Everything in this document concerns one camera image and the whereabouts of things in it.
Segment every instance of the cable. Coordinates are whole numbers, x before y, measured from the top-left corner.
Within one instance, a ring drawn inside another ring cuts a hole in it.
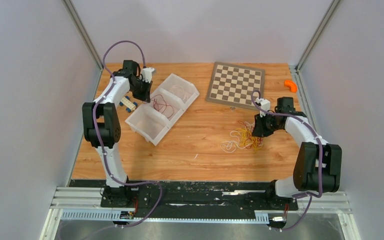
[[[88,239],[88,238],[90,238],[90,237],[92,237],[92,236],[94,236],[94,235],[96,235],[96,234],[98,234],[98,233],[100,233],[100,232],[102,232],[102,231],[105,231],[105,230],[107,230],[107,229],[113,229],[113,228],[115,228],[116,226],[117,226],[117,225],[109,225],[109,226],[105,226],[105,227],[103,227],[103,228],[101,228],[101,229],[98,229],[98,230],[92,232],[91,234],[89,234],[89,235],[83,237],[83,238],[80,239],[80,240],[86,240],[86,239]]]
[[[134,203],[134,213],[133,215],[135,215],[136,213],[138,213],[138,207],[139,207],[139,199],[137,197],[134,198],[136,201]]]
[[[116,77],[114,76],[114,74],[110,71],[110,69],[108,69],[107,65],[105,64],[105,58],[107,57],[107,54],[110,52],[110,50],[112,48],[114,48],[116,45],[118,44],[121,44],[121,43],[131,43],[131,44],[134,44],[139,50],[140,50],[140,53],[142,55],[142,61],[143,61],[143,67],[146,68],[146,65],[145,65],[145,56],[144,56],[144,53],[142,52],[142,49],[141,47],[139,47],[139,45],[137,45],[135,42],[133,41],[129,41],[129,40],[122,40],[122,41],[118,41],[116,43],[114,43],[112,46],[110,46],[108,48],[108,50],[105,52],[105,54],[103,55],[103,58],[102,58],[102,64],[103,64],[103,67],[105,70],[108,71],[108,73],[111,75],[111,79],[110,79],[110,83],[109,83],[109,88],[106,92],[103,93],[103,97],[101,97],[99,100],[96,101],[95,105],[93,106],[93,110],[92,110],[92,117],[93,117],[93,126],[95,128],[95,131],[96,131],[96,137],[98,138],[98,141],[99,141],[99,144],[100,144],[100,147],[102,149],[102,156],[103,156],[103,162],[104,162],[104,166],[105,166],[105,169],[106,169],[106,172],[108,173],[109,177],[114,180],[116,183],[118,184],[121,184],[121,185],[124,185],[124,186],[139,186],[139,185],[145,185],[145,184],[155,184],[159,187],[159,196],[158,196],[158,199],[155,203],[155,205],[151,208],[151,210],[148,212],[148,214],[145,215],[145,217],[143,217],[141,220],[135,222],[135,223],[132,223],[132,224],[129,224],[129,225],[125,225],[125,226],[121,226],[122,228],[124,227],[134,227],[136,225],[139,225],[141,224],[143,221],[145,221],[151,214],[152,212],[155,210],[155,208],[157,207],[158,203],[160,202],[162,196],[163,196],[163,187],[161,186],[161,184],[157,181],[143,181],[143,182],[137,182],[137,183],[127,183],[127,182],[122,182],[120,181],[119,179],[116,179],[114,177],[114,175],[111,173],[110,171],[110,167],[108,166],[108,160],[107,160],[107,152],[105,151],[105,148],[104,148],[104,142],[102,140],[102,137],[101,137],[101,133],[99,132],[99,128],[98,128],[98,121],[97,121],[97,108],[98,108],[98,105],[105,99],[106,95],[113,89],[115,83],[114,83],[114,80],[116,79]]]
[[[244,143],[242,145],[244,146],[240,146],[240,143],[241,143],[241,139],[237,136],[237,135],[234,135],[232,133],[237,133],[239,135],[241,135],[238,131],[236,130],[233,130],[230,132],[230,136],[231,137],[236,137],[238,139],[238,141],[234,141],[234,140],[231,140],[231,141],[224,141],[221,143],[220,145],[220,148],[221,150],[225,151],[226,153],[233,153],[234,151],[236,151],[236,148],[239,148],[239,149],[246,149],[248,146],[251,146],[252,143],[248,144],[248,145],[244,145]]]
[[[135,76],[135,77],[137,77],[137,78],[140,78],[140,76],[142,75],[141,74],[141,66],[138,64],[137,65],[137,70],[139,70],[138,72],[137,72],[137,76]]]
[[[263,138],[262,137],[256,137],[253,136],[254,131],[254,123],[249,122],[243,122],[243,121],[237,121],[239,124],[242,124],[245,126],[245,128],[242,130],[242,139],[245,139],[246,141],[251,141],[252,145],[247,147],[247,149],[254,149],[254,153],[257,152],[257,150],[260,150],[263,148]]]
[[[65,228],[68,224],[70,224],[70,221],[67,221],[67,222],[59,221],[58,229],[56,230],[57,240],[62,240],[61,239],[61,230],[63,230],[63,228]]]
[[[261,98],[261,92],[260,91],[254,90],[252,92],[252,97],[254,96],[254,93],[258,93],[258,98],[259,99]],[[313,127],[310,124],[308,124],[307,122],[305,122],[304,120],[302,120],[301,118],[299,118],[295,115],[291,115],[291,114],[287,114],[287,113],[269,112],[269,111],[263,110],[260,106],[257,105],[255,99],[252,101],[252,103],[254,104],[254,106],[258,110],[260,110],[261,112],[263,112],[265,114],[273,115],[273,116],[290,117],[290,118],[296,119],[300,123],[304,124],[310,130],[311,134],[313,135],[313,137],[315,138],[315,140],[318,143],[318,194],[307,191],[307,192],[294,194],[292,197],[297,198],[297,199],[304,198],[306,196],[313,196],[316,198],[321,198],[322,194],[323,194],[323,185],[322,185],[323,144],[322,144],[322,141],[320,140],[320,137],[317,134],[317,132],[313,129]]]
[[[178,95],[176,90],[179,88],[181,89],[181,93]],[[186,100],[188,98],[188,95],[186,94],[185,89],[180,85],[171,86],[170,93],[172,93],[172,94],[176,95],[178,98],[182,99],[184,103],[186,102]]]
[[[164,103],[158,103],[158,101],[157,101],[157,99],[156,99],[158,96],[161,97],[161,99],[162,99],[162,101],[163,101]],[[174,109],[174,107],[173,107],[172,105],[170,105],[170,104],[167,104],[166,100],[164,100],[163,95],[161,95],[161,94],[157,94],[157,95],[153,96],[153,97],[151,98],[151,100],[153,101],[153,109],[157,110],[158,112],[160,112],[160,113],[162,113],[162,114],[164,114],[164,112],[166,112],[167,107],[171,107],[171,110],[172,110],[171,115],[170,115],[170,116],[166,116],[166,118],[169,119],[169,118],[171,118],[171,117],[175,114],[175,109]]]
[[[284,212],[283,212],[283,215],[284,215],[284,217],[285,217],[286,219],[288,218],[288,211],[289,211],[289,204],[286,203],[286,204],[285,204],[285,210],[284,210]]]
[[[310,196],[310,200],[308,200],[307,207],[305,208],[304,212],[302,213],[302,215],[301,215],[301,217],[298,219],[298,221],[296,221],[296,222],[295,222],[292,226],[290,226],[290,227],[287,227],[287,228],[280,228],[280,229],[279,229],[279,232],[290,231],[290,230],[294,229],[296,226],[298,226],[298,224],[300,224],[300,223],[303,221],[304,217],[306,216],[307,211],[308,211],[309,208],[310,208],[310,204],[311,204],[312,200],[313,200],[313,196]]]

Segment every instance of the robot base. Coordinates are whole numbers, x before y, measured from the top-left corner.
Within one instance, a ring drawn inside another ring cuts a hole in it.
[[[132,189],[130,186],[105,186],[101,195],[100,206],[103,208],[125,208],[132,203]]]

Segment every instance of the white connector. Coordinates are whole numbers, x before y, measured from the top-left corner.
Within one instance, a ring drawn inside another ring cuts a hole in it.
[[[275,216],[271,220],[273,222],[286,222],[286,218],[283,216]]]
[[[142,69],[142,72],[140,72],[140,74],[142,74],[142,81],[144,81],[146,83],[150,83],[152,80],[152,75],[155,72],[156,72],[155,68],[153,68],[153,67],[147,67],[147,68]]]
[[[257,104],[260,104],[260,108],[264,111],[268,111],[270,110],[270,101],[265,99],[265,98],[259,98],[257,97],[257,99],[255,99],[255,102]],[[264,117],[266,114],[262,111],[259,112],[259,116],[260,117]]]

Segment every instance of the gray floor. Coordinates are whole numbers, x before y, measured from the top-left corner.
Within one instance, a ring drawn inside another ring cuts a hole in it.
[[[299,216],[290,213],[288,224]],[[106,221],[63,221],[61,240],[80,240],[96,230],[110,226]],[[308,214],[293,230],[276,232],[266,225],[224,223],[162,223],[144,222],[138,226],[111,228],[91,236],[88,240],[343,240],[336,214]]]

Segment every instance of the orange object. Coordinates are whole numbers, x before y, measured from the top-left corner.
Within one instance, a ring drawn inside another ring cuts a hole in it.
[[[298,88],[297,88],[297,85],[295,84],[295,82],[291,81],[291,80],[285,80],[284,82],[284,86],[285,87],[288,87],[289,90],[293,93],[296,93]]]

